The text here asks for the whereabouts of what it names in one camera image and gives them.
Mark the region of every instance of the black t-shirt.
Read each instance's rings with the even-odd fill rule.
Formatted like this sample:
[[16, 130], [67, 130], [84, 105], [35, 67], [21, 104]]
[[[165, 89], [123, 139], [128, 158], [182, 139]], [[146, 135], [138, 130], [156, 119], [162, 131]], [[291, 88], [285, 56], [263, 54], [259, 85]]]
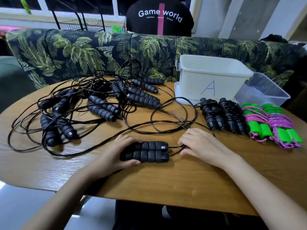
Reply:
[[126, 15], [127, 30], [139, 34], [191, 36], [193, 26], [190, 11], [179, 0], [138, 0]]

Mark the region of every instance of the wooden table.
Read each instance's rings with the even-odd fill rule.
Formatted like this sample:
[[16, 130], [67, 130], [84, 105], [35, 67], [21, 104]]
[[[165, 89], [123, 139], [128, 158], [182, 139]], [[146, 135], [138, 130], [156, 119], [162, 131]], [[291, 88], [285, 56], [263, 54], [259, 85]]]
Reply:
[[[166, 82], [166, 84], [174, 88], [173, 83]], [[55, 85], [51, 85], [29, 94], [0, 115], [0, 180], [20, 187], [57, 191], [76, 170], [88, 164], [103, 151], [105, 146], [79, 157], [58, 158], [43, 149], [18, 153], [8, 148], [7, 135], [13, 120], [26, 107], [47, 95], [54, 87]], [[162, 102], [169, 99], [169, 96], [162, 91], [157, 96]], [[189, 119], [192, 119], [193, 109], [188, 105], [185, 106], [189, 112]], [[177, 103], [165, 109], [179, 116], [185, 116], [184, 110]], [[128, 122], [133, 125], [149, 121], [151, 113], [152, 110], [138, 108], [135, 113], [128, 115]], [[294, 121], [295, 129], [306, 142], [307, 124], [291, 113], [287, 111], [285, 113]], [[74, 118], [90, 120], [97, 117], [86, 112], [75, 114]], [[154, 120], [174, 119], [164, 113], [156, 113]], [[206, 125], [200, 111], [197, 121]], [[31, 127], [40, 127], [39, 119]], [[75, 125], [78, 132], [83, 132], [89, 127], [89, 125]], [[174, 125], [158, 123], [156, 127], [166, 130], [174, 128]], [[127, 127], [122, 120], [103, 123], [80, 141], [64, 145], [63, 150], [65, 153], [82, 151], [125, 128]], [[154, 131], [151, 126], [142, 126], [139, 129]], [[176, 146], [183, 133], [184, 130], [167, 135], [139, 135], [129, 132], [144, 140], [167, 141], [170, 146]], [[215, 134], [217, 139], [240, 154], [263, 176], [307, 209], [306, 144], [301, 148], [289, 150], [281, 149], [273, 142], [257, 143], [246, 136], [227, 131], [215, 131]], [[40, 141], [41, 132], [35, 133], [33, 137]], [[25, 135], [20, 134], [13, 135], [12, 144], [20, 149], [34, 145]], [[122, 170], [108, 178], [96, 196], [257, 215], [240, 189], [223, 170], [191, 156], [181, 158], [175, 155], [168, 163], [144, 163]]]

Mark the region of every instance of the patterned sofa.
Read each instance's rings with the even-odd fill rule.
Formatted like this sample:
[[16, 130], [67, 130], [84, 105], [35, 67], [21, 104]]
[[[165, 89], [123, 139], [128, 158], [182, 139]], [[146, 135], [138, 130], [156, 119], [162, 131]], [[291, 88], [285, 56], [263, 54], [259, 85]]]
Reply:
[[277, 42], [56, 29], [11, 31], [7, 42], [37, 89], [103, 71], [128, 75], [129, 67], [121, 69], [128, 59], [139, 60], [148, 77], [175, 82], [181, 54], [234, 58], [283, 86], [306, 55], [299, 46]]

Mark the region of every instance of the black jump rope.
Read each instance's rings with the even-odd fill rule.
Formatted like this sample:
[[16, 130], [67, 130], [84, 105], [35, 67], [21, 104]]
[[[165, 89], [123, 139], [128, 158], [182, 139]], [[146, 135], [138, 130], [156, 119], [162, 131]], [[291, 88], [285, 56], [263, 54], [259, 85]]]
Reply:
[[[129, 65], [132, 65], [134, 61], [136, 60], [126, 61], [124, 63], [127, 64], [125, 68], [127, 68]], [[169, 92], [154, 86], [154, 85], [163, 85], [164, 87], [168, 88], [173, 93], [173, 95], [175, 95], [174, 91], [171, 88], [164, 85], [164, 81], [162, 79], [150, 79], [143, 77], [141, 63], [139, 61], [136, 62], [139, 65], [138, 72], [128, 77], [124, 77], [119, 74], [116, 75], [113, 73], [102, 73], [94, 75], [94, 77], [91, 79], [86, 79], [86, 77], [80, 77], [80, 78], [77, 77], [71, 80], [64, 81], [63, 83], [57, 85], [48, 95], [39, 98], [36, 103], [26, 108], [13, 121], [11, 125], [12, 129], [7, 139], [8, 146], [12, 150], [17, 152], [32, 151], [34, 149], [43, 147], [48, 153], [54, 156], [74, 157], [88, 153], [93, 149], [101, 145], [104, 145], [105, 143], [109, 142], [111, 139], [117, 137], [118, 135], [128, 130], [132, 130], [134, 132], [146, 135], [169, 134], [179, 131], [183, 128], [188, 129], [190, 128], [190, 125], [192, 123], [196, 123], [208, 129], [215, 137], [211, 129], [223, 130], [224, 128], [227, 128], [228, 125], [225, 123], [225, 120], [224, 121], [221, 120], [223, 119], [221, 117], [221, 108], [219, 108], [219, 106], [215, 105], [214, 103], [216, 101], [202, 100], [200, 103], [198, 103], [201, 104], [201, 106], [198, 106], [198, 104], [193, 105], [188, 99], [184, 97], [174, 97]], [[114, 79], [106, 80], [105, 77], [112, 77]], [[68, 82], [71, 82], [70, 86], [56, 90], [59, 86]], [[144, 92], [144, 90], [152, 92], [154, 94], [158, 93], [159, 90], [162, 90], [165, 93], [167, 93], [171, 98], [164, 103], [160, 103], [160, 100], [157, 97], [154, 97]], [[117, 99], [117, 103], [107, 102], [107, 98], [112, 96], [114, 96]], [[194, 108], [194, 117], [192, 120], [188, 120], [188, 112], [181, 103], [177, 102], [176, 99], [178, 98], [186, 100]], [[86, 106], [79, 106], [81, 103], [77, 105], [80, 99], [88, 99], [88, 104]], [[163, 110], [164, 107], [172, 104], [174, 101], [177, 102], [185, 110], [186, 116], [184, 119], [179, 116], [176, 116], [175, 114]], [[231, 101], [226, 101], [228, 106], [230, 105], [230, 108], [233, 108], [233, 105], [231, 105], [230, 102]], [[19, 120], [21, 116], [33, 105], [37, 105], [38, 109], [31, 112], [21, 120]], [[154, 109], [150, 116], [150, 121], [130, 126], [127, 122], [128, 114], [135, 112], [138, 107], [146, 107]], [[209, 127], [206, 127], [201, 123], [195, 122], [197, 118], [197, 110], [196, 110], [197, 107], [201, 107], [203, 115], [205, 116], [206, 122]], [[86, 112], [86, 111], [93, 112], [94, 114], [98, 115], [100, 118], [88, 121], [73, 120], [74, 112]], [[167, 113], [177, 118], [178, 121], [153, 120], [153, 115], [155, 114], [156, 111]], [[226, 121], [228, 121], [228, 123], [229, 119], [235, 122], [237, 120], [241, 121], [242, 117], [239, 115], [240, 112], [238, 112], [238, 114], [235, 115], [231, 114], [231, 116], [228, 117], [228, 120], [227, 117], [225, 118]], [[36, 129], [30, 128], [31, 123], [39, 116], [42, 128], [36, 128]], [[117, 134], [109, 137], [108, 139], [105, 139], [104, 141], [84, 151], [71, 153], [71, 154], [61, 154], [54, 152], [48, 148], [48, 147], [54, 147], [59, 144], [66, 144], [76, 139], [82, 139], [83, 137], [92, 133], [100, 124], [103, 124], [103, 122], [105, 121], [114, 122], [117, 119], [122, 119], [128, 128], [118, 132]], [[166, 131], [160, 131], [155, 127], [154, 125], [155, 123], [173, 123], [178, 125], [178, 127]], [[96, 124], [96, 125], [91, 130], [84, 133], [83, 135], [78, 135], [77, 131], [73, 127], [74, 124]], [[136, 129], [139, 126], [146, 124], [151, 124], [152, 127], [155, 129], [155, 131], [154, 132], [141, 131]], [[18, 126], [23, 129], [22, 132], [17, 130]], [[31, 137], [31, 134], [39, 131], [42, 131], [41, 142], [37, 142]], [[36, 144], [36, 146], [28, 149], [14, 148], [11, 145], [11, 136], [14, 132], [19, 134], [26, 134], [29, 140], [31, 140], [34, 144]], [[63, 142], [63, 137], [61, 137], [61, 135], [63, 135], [68, 141]], [[166, 142], [160, 142], [160, 141], [157, 142], [145, 141], [143, 144], [147, 145], [147, 143], [148, 147], [137, 146], [136, 144], [132, 146], [133, 148], [128, 147], [130, 150], [124, 150], [123, 152], [124, 154], [123, 153], [121, 154], [121, 160], [139, 159], [141, 162], [167, 162], [169, 157], [178, 154], [185, 147], [184, 145], [169, 147]], [[165, 144], [167, 144], [167, 149], [168, 148], [181, 148], [181, 149], [171, 155], [168, 155], [167, 150], [165, 150], [165, 146], [162, 146]]]

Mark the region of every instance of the hand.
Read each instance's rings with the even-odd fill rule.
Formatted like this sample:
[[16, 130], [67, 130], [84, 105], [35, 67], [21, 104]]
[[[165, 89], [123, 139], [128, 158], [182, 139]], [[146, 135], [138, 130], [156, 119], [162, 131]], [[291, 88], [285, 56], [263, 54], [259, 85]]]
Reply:
[[239, 155], [228, 149], [211, 134], [199, 128], [188, 129], [178, 141], [179, 145], [186, 145], [180, 155], [190, 154], [211, 165], [222, 169]]
[[97, 180], [109, 176], [117, 170], [127, 169], [140, 164], [141, 162], [138, 160], [121, 161], [119, 159], [120, 153], [135, 142], [142, 143], [143, 140], [129, 135], [119, 135], [113, 143], [101, 152], [98, 158], [85, 166], [84, 170], [90, 173], [91, 178]]

